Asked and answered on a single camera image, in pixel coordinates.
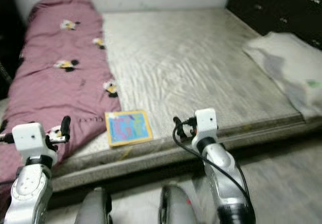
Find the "floor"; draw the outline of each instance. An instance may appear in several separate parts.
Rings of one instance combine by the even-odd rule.
[[[322,223],[322,138],[288,140],[282,149],[239,157],[257,223]],[[158,223],[162,185],[177,183],[189,195],[198,222],[218,223],[205,177],[177,176],[112,195],[114,223]],[[74,223],[80,204],[51,210],[49,224]]]

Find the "colorful book cover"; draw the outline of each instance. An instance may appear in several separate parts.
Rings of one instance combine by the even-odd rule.
[[[110,147],[152,139],[145,111],[106,112],[105,120]]]

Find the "white pillow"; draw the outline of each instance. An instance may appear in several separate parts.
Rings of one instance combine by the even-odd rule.
[[[244,46],[308,120],[322,116],[322,52],[290,33],[270,32]]]

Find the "gray mattress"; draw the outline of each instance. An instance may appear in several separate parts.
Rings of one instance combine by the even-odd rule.
[[[101,134],[56,170],[55,190],[192,158],[171,140],[172,118],[217,111],[220,139],[239,147],[303,133],[306,124],[243,44],[257,34],[224,9],[103,14],[124,111],[145,110],[154,140],[111,150]],[[6,102],[0,102],[3,110]]]

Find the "black wire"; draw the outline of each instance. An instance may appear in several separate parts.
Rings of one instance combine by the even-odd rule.
[[[246,193],[247,193],[248,196],[250,196],[250,192],[248,190],[248,186],[247,186],[247,183],[246,183],[246,179],[245,179],[244,173],[243,173],[242,169],[240,168],[240,165],[239,165],[238,162],[236,162],[236,167],[237,167],[237,169],[240,172],[241,178],[242,178],[243,183],[244,183],[244,186],[245,186]]]
[[[213,166],[215,169],[217,169],[219,172],[221,172],[224,176],[226,176],[228,179],[230,179],[230,180],[231,180],[231,181],[232,181],[232,182],[237,186],[237,188],[242,192],[243,196],[245,197],[245,199],[246,199],[246,201],[247,201],[248,206],[249,206],[249,207],[250,207],[250,209],[251,209],[251,212],[252,212],[252,214],[253,214],[254,218],[256,218],[256,217],[255,217],[255,210],[254,210],[254,208],[253,208],[252,201],[251,201],[251,198],[250,198],[250,196],[249,196],[248,188],[247,188],[247,186],[246,186],[246,185],[245,185],[245,188],[246,188],[246,190],[247,190],[247,191],[245,191],[245,190],[242,188],[242,186],[240,186],[240,184],[239,184],[239,183],[238,183],[238,182],[237,182],[237,181],[236,181],[236,180],[235,180],[235,179],[234,179],[230,174],[226,173],[226,171],[225,171],[225,170],[223,170],[221,167],[219,167],[218,165],[214,164],[213,162],[211,162],[210,160],[208,160],[206,157],[202,156],[201,154],[197,153],[196,151],[194,151],[194,150],[192,150],[191,148],[189,148],[189,147],[185,146],[184,144],[180,143],[180,142],[177,140],[177,138],[176,138],[176,131],[177,131],[177,129],[178,129],[178,127],[179,127],[179,126],[183,126],[184,124],[186,124],[186,122],[181,123],[181,125],[176,125],[176,126],[175,126],[175,128],[173,129],[173,132],[172,132],[172,138],[173,138],[173,140],[175,141],[175,143],[176,143],[179,147],[183,148],[185,151],[187,151],[187,152],[189,152],[189,153],[193,154],[194,156],[196,156],[196,157],[200,158],[202,161],[204,161],[204,162],[206,162],[206,163],[210,164],[210,165],[211,165],[211,166]],[[241,174],[241,177],[242,177],[243,181],[246,183],[246,180],[245,180],[245,177],[244,177],[244,175],[243,175],[243,174]]]

